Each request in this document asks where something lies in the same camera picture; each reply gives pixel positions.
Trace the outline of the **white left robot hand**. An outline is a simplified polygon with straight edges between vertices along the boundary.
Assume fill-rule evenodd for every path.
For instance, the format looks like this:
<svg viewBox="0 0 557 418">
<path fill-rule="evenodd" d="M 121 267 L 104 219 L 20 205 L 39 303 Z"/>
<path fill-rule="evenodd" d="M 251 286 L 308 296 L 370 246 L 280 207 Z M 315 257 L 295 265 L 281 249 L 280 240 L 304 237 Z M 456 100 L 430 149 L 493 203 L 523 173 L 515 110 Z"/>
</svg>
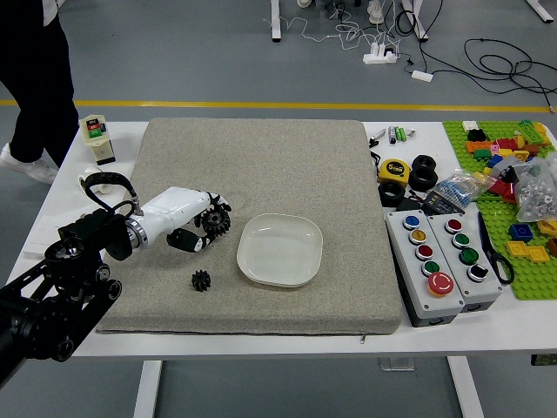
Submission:
<svg viewBox="0 0 557 418">
<path fill-rule="evenodd" d="M 143 250 L 160 235 L 169 246 L 197 253 L 231 226 L 228 202 L 217 193 L 173 186 L 143 206 L 127 221 L 132 248 Z"/>
</svg>

